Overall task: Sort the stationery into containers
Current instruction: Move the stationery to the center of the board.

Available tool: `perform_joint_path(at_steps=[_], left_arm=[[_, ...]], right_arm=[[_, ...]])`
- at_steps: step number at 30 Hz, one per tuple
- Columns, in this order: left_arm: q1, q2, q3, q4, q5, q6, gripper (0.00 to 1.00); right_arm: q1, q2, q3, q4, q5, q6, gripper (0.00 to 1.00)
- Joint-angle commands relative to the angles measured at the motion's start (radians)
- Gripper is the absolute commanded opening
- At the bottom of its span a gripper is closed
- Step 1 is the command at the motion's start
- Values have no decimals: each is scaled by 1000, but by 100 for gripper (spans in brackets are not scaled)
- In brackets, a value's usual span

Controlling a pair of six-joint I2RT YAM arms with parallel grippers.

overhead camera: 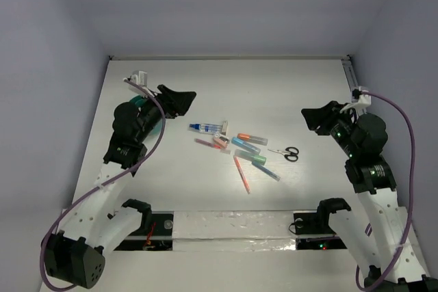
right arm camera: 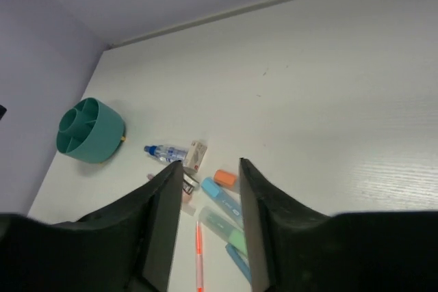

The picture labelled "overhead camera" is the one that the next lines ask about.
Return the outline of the green round pen holder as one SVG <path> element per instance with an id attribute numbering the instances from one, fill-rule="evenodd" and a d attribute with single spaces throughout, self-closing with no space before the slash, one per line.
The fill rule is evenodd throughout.
<path id="1" fill-rule="evenodd" d="M 129 100 L 130 103 L 133 103 L 136 107 L 139 109 L 147 102 L 148 98 L 144 98 L 140 95 L 137 95 Z M 154 128 L 149 133 L 149 137 L 159 135 L 162 128 L 162 119 L 159 119 L 157 124 L 154 126 Z"/>

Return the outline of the blue cap spray bottle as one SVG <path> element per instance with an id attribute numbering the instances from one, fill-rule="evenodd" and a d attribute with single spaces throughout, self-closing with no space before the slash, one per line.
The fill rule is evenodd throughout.
<path id="1" fill-rule="evenodd" d="M 214 135 L 215 133 L 220 133 L 222 131 L 222 125 L 196 123 L 189 124 L 189 129 L 199 133 Z"/>

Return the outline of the pink gel pen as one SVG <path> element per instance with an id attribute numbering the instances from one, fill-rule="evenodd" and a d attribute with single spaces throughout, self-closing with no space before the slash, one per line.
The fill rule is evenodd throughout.
<path id="1" fill-rule="evenodd" d="M 195 141 L 197 144 L 204 145 L 204 146 L 206 146 L 206 147 L 214 148 L 214 149 L 216 149 L 216 150 L 219 150 L 221 153 L 224 153 L 224 154 L 227 154 L 227 155 L 230 155 L 230 154 L 231 154 L 231 151 L 230 151 L 230 150 L 228 150 L 228 149 L 226 149 L 226 148 L 223 148 L 223 147 L 221 147 L 221 146 L 219 146 L 219 145 L 217 145 L 217 144 L 214 144 L 214 143 L 211 143 L 211 142 L 207 142 L 207 141 L 205 141 L 205 140 L 201 140 L 201 139 L 199 139 L 199 138 L 195 138 L 194 141 Z"/>

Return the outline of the white beige eraser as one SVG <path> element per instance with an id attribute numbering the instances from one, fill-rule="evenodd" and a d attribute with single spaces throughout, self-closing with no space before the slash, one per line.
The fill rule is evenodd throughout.
<path id="1" fill-rule="evenodd" d="M 229 123 L 225 120 L 222 123 L 221 134 L 226 135 Z"/>

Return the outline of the pink pencil sharpener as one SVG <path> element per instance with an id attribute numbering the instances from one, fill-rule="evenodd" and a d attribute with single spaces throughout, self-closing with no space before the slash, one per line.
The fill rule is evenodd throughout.
<path id="1" fill-rule="evenodd" d="M 229 138 L 221 133 L 215 133 L 213 136 L 214 144 L 226 149 L 229 145 Z"/>

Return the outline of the green highlighter marker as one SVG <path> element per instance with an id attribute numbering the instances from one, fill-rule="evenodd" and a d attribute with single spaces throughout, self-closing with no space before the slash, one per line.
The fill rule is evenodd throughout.
<path id="1" fill-rule="evenodd" d="M 241 159 L 245 159 L 245 160 L 250 161 L 250 162 L 255 162 L 255 163 L 258 163 L 260 165 L 266 164 L 266 158 L 264 156 L 255 154 L 253 152 L 247 152 L 245 150 L 235 150 L 234 155 L 236 157 L 241 158 Z"/>

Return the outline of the blue gel pen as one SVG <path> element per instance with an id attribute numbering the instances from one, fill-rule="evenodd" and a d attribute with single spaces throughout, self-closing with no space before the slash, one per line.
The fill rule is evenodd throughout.
<path id="1" fill-rule="evenodd" d="M 256 167 L 257 169 L 261 170 L 264 174 L 268 175 L 270 178 L 274 179 L 275 181 L 280 181 L 281 177 L 275 174 L 273 171 L 267 169 L 264 165 L 261 165 L 258 162 L 252 162 L 252 165 Z"/>

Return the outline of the orange highlighter marker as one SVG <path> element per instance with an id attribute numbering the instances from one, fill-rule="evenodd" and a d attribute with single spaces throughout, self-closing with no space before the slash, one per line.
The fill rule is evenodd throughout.
<path id="1" fill-rule="evenodd" d="M 254 143 L 254 144 L 259 144 L 259 145 L 263 145 L 263 146 L 268 145 L 268 140 L 264 137 L 258 137 L 255 135 L 249 135 L 249 134 L 245 134 L 245 133 L 238 133 L 237 137 L 241 140 L 244 140 L 245 142 L 248 142 L 248 143 Z"/>

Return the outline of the blue highlighter marker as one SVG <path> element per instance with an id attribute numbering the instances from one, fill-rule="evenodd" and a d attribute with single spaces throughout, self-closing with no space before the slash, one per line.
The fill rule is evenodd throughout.
<path id="1" fill-rule="evenodd" d="M 231 143 L 244 149 L 246 152 L 251 152 L 256 155 L 259 155 L 261 152 L 260 148 L 253 146 L 252 144 L 249 144 L 248 142 L 245 142 L 244 140 L 241 140 L 238 137 L 233 137 Z"/>

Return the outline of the orange red pen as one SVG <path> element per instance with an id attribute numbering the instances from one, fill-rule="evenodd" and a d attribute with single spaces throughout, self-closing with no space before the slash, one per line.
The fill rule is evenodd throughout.
<path id="1" fill-rule="evenodd" d="M 247 182 L 247 180 L 246 180 L 246 177 L 245 177 L 245 175 L 244 175 L 244 172 L 243 172 L 243 170 L 242 170 L 242 167 L 241 167 L 241 165 L 240 165 L 240 162 L 239 162 L 239 160 L 238 160 L 238 158 L 237 158 L 236 156 L 233 156 L 233 160 L 234 160 L 234 162 L 235 162 L 235 166 L 236 166 L 236 168 L 237 168 L 237 171 L 239 172 L 239 175 L 240 175 L 240 178 L 241 178 L 242 183 L 243 183 L 243 185 L 244 185 L 244 188 L 245 188 L 245 190 L 246 190 L 246 193 L 247 193 L 247 194 L 250 194 L 250 187 L 249 187 L 249 184 L 248 184 L 248 182 Z"/>

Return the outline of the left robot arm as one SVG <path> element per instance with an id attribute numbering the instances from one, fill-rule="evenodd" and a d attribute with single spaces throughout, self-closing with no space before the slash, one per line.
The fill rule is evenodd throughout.
<path id="1" fill-rule="evenodd" d="M 184 116 L 196 92 L 159 85 L 152 93 L 129 79 L 125 83 L 138 95 L 114 110 L 113 133 L 92 189 L 62 212 L 42 240 L 40 275 L 51 291 L 59 287 L 49 278 L 66 282 L 65 291 L 91 289 L 102 276 L 107 256 L 131 233 L 143 234 L 151 227 L 149 203 L 119 197 L 164 136 L 161 131 L 147 149 L 149 133 L 157 124 Z"/>

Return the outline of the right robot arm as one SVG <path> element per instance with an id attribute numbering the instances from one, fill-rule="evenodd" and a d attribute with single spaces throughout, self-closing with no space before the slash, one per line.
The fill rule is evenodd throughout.
<path id="1" fill-rule="evenodd" d="M 409 241 L 412 210 L 399 207 L 395 178 L 381 154 L 388 140 L 385 122 L 336 101 L 301 114 L 309 130 L 331 136 L 347 155 L 346 176 L 369 226 L 359 225 L 343 198 L 329 198 L 316 211 L 295 215 L 295 233 L 340 238 L 357 263 L 361 291 L 436 291 L 437 279 L 428 276 Z"/>

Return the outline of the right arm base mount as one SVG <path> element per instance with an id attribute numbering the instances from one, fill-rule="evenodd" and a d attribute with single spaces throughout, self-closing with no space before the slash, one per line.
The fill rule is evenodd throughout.
<path id="1" fill-rule="evenodd" d="M 294 213 L 294 221 L 288 230 L 296 238 L 297 250 L 345 250 L 344 242 L 316 212 Z"/>

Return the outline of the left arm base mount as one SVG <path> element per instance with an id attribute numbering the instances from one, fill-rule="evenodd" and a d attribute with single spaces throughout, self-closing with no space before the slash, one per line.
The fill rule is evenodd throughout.
<path id="1" fill-rule="evenodd" d="M 116 251 L 172 251 L 173 212 L 152 213 L 151 224 L 131 233 Z"/>

